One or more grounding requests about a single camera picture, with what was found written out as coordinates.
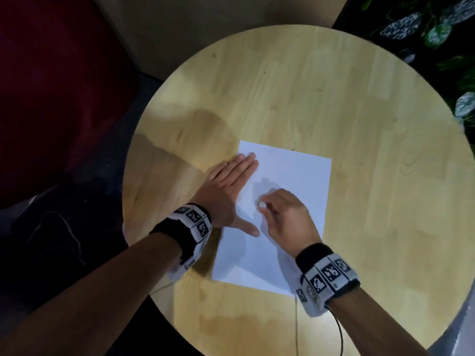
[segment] gray floor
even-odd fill
[[[135,127],[151,97],[161,82],[143,74],[139,75],[140,92],[124,117],[98,145],[94,154],[73,172],[77,183],[90,183],[108,195],[121,197],[125,157]],[[11,222],[18,217],[32,200],[26,200],[9,209],[0,210],[0,236],[8,232]],[[475,349],[475,292],[470,293],[452,324],[436,343],[429,348],[432,356],[468,356]]]

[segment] hand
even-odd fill
[[[264,195],[260,202],[266,205],[258,211],[267,220],[269,236],[293,258],[308,246],[322,242],[307,208],[293,193],[281,188]]]
[[[211,215],[215,227],[234,227],[258,237],[259,230],[250,222],[236,214],[236,199],[259,163],[256,155],[251,153],[237,155],[230,163],[221,162],[211,170],[205,183],[191,198],[191,203],[203,206]]]

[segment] wire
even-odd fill
[[[340,323],[338,322],[338,319],[336,318],[336,316],[333,314],[332,310],[330,310],[328,306],[325,306],[325,308],[332,314],[332,316],[335,318],[336,324],[338,325],[338,330],[340,331],[340,340],[341,340],[340,356],[343,356],[343,333],[341,331]]]

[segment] wooden tabletop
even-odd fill
[[[429,84],[382,48],[315,26],[265,27],[205,48],[158,89],[135,131],[128,242],[186,203],[239,140],[332,159],[325,242],[430,346],[475,273],[475,162]],[[215,230],[193,269],[153,294],[193,346],[206,356],[339,354],[328,313],[309,318],[291,297],[212,281],[218,239]],[[344,337],[345,354],[357,355]]]

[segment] right hand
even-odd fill
[[[294,259],[308,246],[322,239],[303,203],[283,188],[260,199],[266,207],[258,211],[267,220],[269,236]]]

